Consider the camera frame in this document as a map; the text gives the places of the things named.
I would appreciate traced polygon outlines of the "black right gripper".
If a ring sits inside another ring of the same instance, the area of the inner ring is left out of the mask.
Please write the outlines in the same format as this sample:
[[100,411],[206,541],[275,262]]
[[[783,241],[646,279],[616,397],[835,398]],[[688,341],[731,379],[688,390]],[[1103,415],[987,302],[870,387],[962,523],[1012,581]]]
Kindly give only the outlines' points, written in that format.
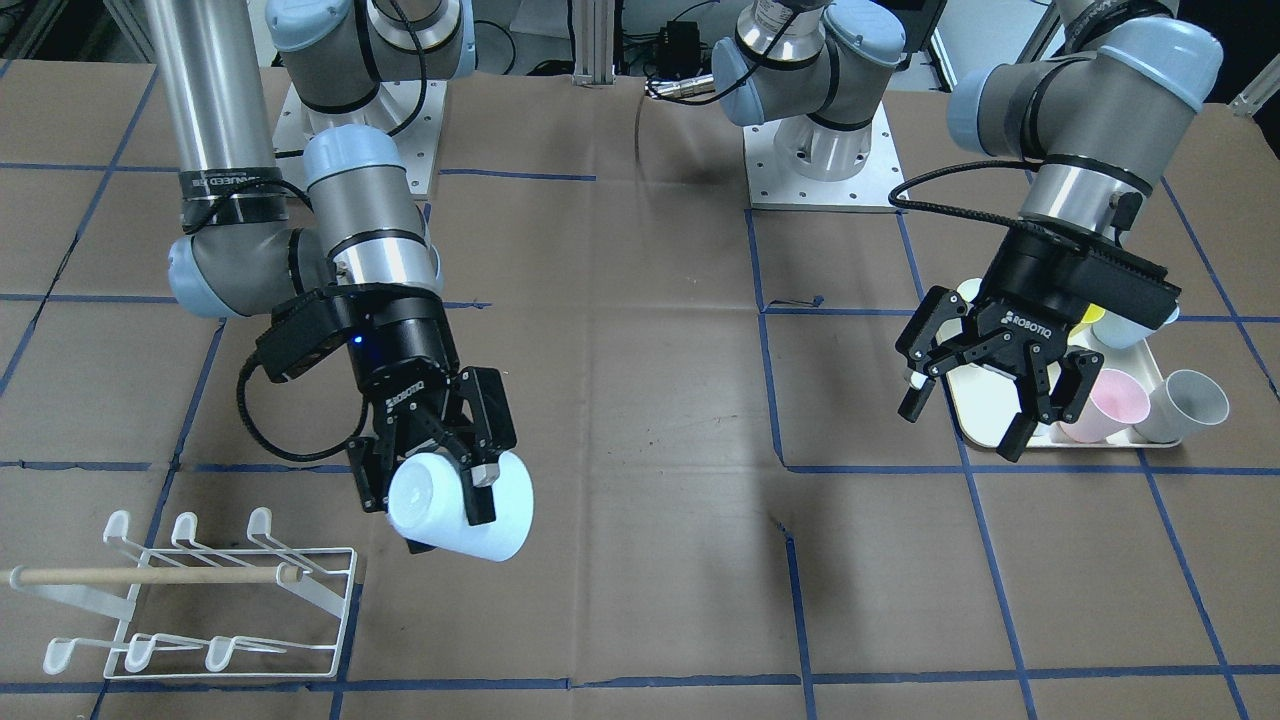
[[387,511],[403,460],[442,448],[458,465],[467,524],[493,523],[498,461],[517,445],[502,373],[461,368],[444,304],[430,290],[357,284],[349,309],[349,356],[372,413],[370,432],[346,441],[364,511]]

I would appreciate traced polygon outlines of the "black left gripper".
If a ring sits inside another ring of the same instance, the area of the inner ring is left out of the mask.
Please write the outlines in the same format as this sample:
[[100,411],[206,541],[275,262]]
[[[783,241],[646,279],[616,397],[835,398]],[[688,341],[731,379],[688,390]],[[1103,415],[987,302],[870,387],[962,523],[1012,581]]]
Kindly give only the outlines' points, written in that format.
[[1105,356],[1071,346],[1070,329],[1089,304],[1156,328],[1181,288],[1169,270],[1123,247],[1044,228],[1010,229],[982,278],[973,305],[932,287],[895,343],[908,361],[899,415],[916,421],[940,378],[960,366],[1011,378],[1020,404],[997,454],[1023,455],[1041,424],[1079,420]]

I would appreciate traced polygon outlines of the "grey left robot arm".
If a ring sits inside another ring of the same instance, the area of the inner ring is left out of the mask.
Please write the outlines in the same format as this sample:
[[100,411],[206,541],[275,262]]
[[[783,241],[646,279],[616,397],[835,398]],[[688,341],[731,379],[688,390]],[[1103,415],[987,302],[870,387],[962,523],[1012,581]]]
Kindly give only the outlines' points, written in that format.
[[[901,209],[1006,229],[975,299],[933,287],[895,347],[916,420],[937,380],[978,365],[1012,380],[1019,409],[998,445],[1023,455],[1037,427],[1078,424],[1100,352],[1069,343],[1091,305],[1158,329],[1180,290],[1123,240],[1215,87],[1224,47],[1161,1],[1061,1],[1062,51],[968,76],[947,108],[954,142],[984,167],[1033,170],[1015,217],[906,197]],[[872,1],[758,1],[712,51],[713,100],[741,127],[809,122],[832,135],[870,131],[905,54],[899,18]]]

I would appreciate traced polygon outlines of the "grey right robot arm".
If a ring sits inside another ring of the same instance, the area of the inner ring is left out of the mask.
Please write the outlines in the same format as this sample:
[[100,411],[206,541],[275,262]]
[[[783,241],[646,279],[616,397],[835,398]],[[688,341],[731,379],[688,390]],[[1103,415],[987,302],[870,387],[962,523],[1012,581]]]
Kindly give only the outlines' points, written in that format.
[[[273,126],[244,1],[148,1],[179,152],[182,234],[168,279],[198,316],[266,316],[236,387],[239,419],[289,462],[344,454],[364,509],[389,512],[410,462],[444,464],[466,527],[500,519],[517,443],[500,373],[463,366],[442,260],[413,187],[435,142],[428,96],[476,65],[468,1],[269,1],[296,119]],[[270,442],[247,388],[302,377],[344,348],[353,434],[310,454]]]

